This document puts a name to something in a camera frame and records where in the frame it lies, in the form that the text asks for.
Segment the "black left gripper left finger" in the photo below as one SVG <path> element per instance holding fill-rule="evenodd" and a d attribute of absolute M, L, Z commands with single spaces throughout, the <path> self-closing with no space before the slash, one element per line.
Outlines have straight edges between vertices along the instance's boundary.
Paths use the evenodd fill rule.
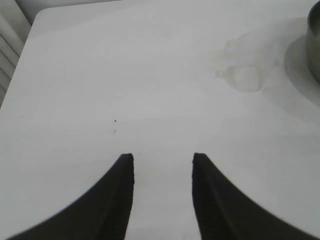
<path fill-rule="evenodd" d="M 134 157 L 122 154 L 84 195 L 13 240 L 123 240 L 134 193 Z"/>

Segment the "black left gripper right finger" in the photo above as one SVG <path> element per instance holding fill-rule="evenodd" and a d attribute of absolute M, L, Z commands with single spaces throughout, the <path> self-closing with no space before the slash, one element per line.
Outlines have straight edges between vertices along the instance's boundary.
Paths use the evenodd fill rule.
<path fill-rule="evenodd" d="M 242 193 L 204 153 L 192 161 L 192 201 L 203 240 L 313 240 Z"/>

